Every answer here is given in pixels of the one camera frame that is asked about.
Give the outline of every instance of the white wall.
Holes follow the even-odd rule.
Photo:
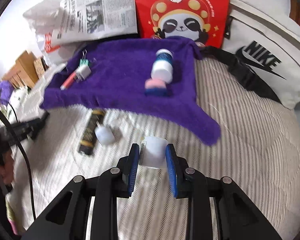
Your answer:
[[[12,0],[0,17],[0,78],[24,51],[42,54],[22,14],[42,0]]]

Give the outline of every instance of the bed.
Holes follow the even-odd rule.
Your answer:
[[[18,109],[27,120],[42,114],[39,105],[53,74],[51,67]],[[91,178],[115,166],[143,136],[159,136],[173,143],[177,155],[208,177],[230,176],[267,217],[282,239],[292,239],[300,228],[300,130],[294,111],[247,92],[213,58],[197,61],[197,104],[221,127],[221,138],[206,146],[187,129],[154,116],[108,109],[104,123],[116,143],[96,144],[93,155],[78,153],[91,110],[75,105],[52,109],[36,141],[25,141],[34,185],[37,216],[76,175]],[[19,226],[33,222],[25,162],[15,155],[14,190],[8,199]],[[90,218],[93,204],[90,206]],[[118,234],[121,240],[184,239],[187,201],[169,190],[166,170],[138,168],[130,199],[118,199]],[[212,213],[214,239],[217,238]]]

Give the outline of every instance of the metal screw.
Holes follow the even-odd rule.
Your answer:
[[[114,167],[114,168],[112,168],[112,169],[110,170],[110,172],[111,172],[112,174],[117,174],[117,173],[120,172],[120,169],[117,168],[117,167]]]
[[[223,181],[224,183],[226,183],[226,184],[230,184],[230,183],[232,182],[232,179],[229,178],[229,177],[224,177],[224,178],[222,179],[222,181]]]
[[[194,168],[186,168],[186,173],[188,174],[194,174],[195,169]]]
[[[82,181],[82,176],[80,176],[80,175],[75,176],[75,177],[73,178],[73,181],[74,181],[75,183],[81,182],[81,181]]]

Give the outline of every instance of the black strap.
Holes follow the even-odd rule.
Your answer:
[[[264,82],[253,69],[242,62],[236,55],[213,46],[207,46],[202,51],[203,57],[214,56],[218,61],[228,66],[228,72],[233,75],[238,83],[247,91],[254,91],[262,98],[269,98],[281,103],[278,96]]]

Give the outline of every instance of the panda face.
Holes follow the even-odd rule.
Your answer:
[[[186,13],[172,15],[163,23],[162,29],[165,37],[182,36],[193,41],[199,39],[201,30],[199,22],[192,15]]]

